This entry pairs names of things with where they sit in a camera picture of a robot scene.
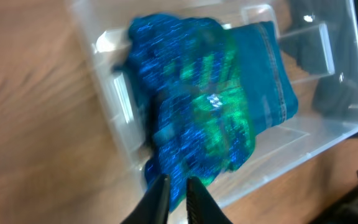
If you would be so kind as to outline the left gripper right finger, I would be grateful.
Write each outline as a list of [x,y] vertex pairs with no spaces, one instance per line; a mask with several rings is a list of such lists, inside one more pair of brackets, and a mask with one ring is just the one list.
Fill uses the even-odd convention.
[[197,177],[186,183],[188,224],[232,224]]

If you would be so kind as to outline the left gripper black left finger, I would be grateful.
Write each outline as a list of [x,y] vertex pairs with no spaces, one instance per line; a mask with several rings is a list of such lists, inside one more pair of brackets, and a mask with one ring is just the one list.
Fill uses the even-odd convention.
[[166,224],[170,203],[170,178],[159,175],[135,209],[121,224]]

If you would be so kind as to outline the blue sequin garment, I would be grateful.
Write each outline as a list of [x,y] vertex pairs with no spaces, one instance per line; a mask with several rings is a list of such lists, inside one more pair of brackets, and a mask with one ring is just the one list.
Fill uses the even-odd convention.
[[255,133],[241,85],[238,48],[209,17],[136,17],[128,31],[126,65],[154,101],[154,153],[145,166],[152,183],[170,177],[170,209],[186,196],[186,181],[211,184],[251,156]]

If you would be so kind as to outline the blue denim jeans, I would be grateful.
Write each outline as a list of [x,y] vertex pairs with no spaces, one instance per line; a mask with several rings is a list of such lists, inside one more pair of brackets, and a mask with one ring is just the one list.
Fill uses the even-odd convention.
[[237,46],[241,85],[256,135],[298,112],[298,99],[285,71],[271,21],[229,30]]

